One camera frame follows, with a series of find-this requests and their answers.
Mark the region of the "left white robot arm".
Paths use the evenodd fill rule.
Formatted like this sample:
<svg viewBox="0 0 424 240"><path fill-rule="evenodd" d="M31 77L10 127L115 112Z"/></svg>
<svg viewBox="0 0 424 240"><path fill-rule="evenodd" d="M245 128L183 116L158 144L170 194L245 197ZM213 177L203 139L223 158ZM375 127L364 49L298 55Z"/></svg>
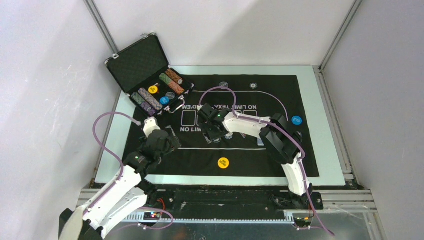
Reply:
<svg viewBox="0 0 424 240"><path fill-rule="evenodd" d="M113 180L83 205L61 213L59 239L103 240L135 210L156 206L157 188L146 177L181 144L171 126L146 123L143 132L141 146L126 157Z"/></svg>

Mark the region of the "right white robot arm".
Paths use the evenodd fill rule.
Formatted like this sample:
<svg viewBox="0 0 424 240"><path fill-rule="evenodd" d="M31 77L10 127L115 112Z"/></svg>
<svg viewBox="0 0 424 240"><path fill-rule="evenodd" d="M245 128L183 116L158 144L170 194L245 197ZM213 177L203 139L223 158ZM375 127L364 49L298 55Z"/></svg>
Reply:
<svg viewBox="0 0 424 240"><path fill-rule="evenodd" d="M303 165L306 152L302 147L302 135L295 130L289 131L282 115L257 117L228 108L217 109L209 104L197 106L197 114L198 125L208 143L229 139L234 133L260 139L270 158L284 171L291 204L297 209L310 204L313 188Z"/></svg>

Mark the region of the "white blue chip stack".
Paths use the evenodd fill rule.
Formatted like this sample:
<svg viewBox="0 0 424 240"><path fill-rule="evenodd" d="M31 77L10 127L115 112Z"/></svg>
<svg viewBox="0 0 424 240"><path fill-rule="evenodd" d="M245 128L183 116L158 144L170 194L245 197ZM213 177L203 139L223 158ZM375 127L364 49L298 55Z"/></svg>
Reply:
<svg viewBox="0 0 424 240"><path fill-rule="evenodd" d="M230 140L230 139L233 138L233 134L232 133L228 133L224 137L225 137L225 139Z"/></svg>

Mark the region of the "black dealer button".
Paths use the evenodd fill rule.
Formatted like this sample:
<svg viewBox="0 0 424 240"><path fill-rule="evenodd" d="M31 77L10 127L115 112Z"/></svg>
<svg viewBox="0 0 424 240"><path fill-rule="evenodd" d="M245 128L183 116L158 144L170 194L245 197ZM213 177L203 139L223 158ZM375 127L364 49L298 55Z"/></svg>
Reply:
<svg viewBox="0 0 424 240"><path fill-rule="evenodd" d="M229 84L227 82L225 82L225 81L220 82L218 86L222 90L226 90L226 89L229 88Z"/></svg>

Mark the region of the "yellow big blind button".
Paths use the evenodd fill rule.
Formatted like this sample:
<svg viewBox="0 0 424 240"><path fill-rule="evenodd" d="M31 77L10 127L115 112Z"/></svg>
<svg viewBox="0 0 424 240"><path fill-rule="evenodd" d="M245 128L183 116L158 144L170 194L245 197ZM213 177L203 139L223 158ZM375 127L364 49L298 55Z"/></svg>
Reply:
<svg viewBox="0 0 424 240"><path fill-rule="evenodd" d="M230 161L228 158L226 157L221 157L218 162L217 165L220 169L227 169L230 165Z"/></svg>

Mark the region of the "blue small blind button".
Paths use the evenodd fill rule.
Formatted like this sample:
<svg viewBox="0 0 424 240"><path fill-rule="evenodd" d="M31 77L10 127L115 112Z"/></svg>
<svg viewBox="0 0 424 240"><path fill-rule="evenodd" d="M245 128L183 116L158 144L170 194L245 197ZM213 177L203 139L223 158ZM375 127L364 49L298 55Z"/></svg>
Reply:
<svg viewBox="0 0 424 240"><path fill-rule="evenodd" d="M292 122L295 126L300 126L300 125L303 123L303 119L302 119L300 116L295 115L295 116L293 116L293 117L291 118L291 122Z"/></svg>

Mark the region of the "grey white poker chip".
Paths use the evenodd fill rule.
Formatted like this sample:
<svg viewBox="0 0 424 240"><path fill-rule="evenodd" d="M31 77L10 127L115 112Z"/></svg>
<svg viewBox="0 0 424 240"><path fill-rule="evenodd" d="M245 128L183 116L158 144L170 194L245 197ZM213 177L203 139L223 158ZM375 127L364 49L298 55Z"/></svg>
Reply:
<svg viewBox="0 0 424 240"><path fill-rule="evenodd" d="M250 87L252 90L255 90L255 89L258 87L258 85L257 85L256 83L252 82L252 83L250 83L250 84L249 84L249 87Z"/></svg>

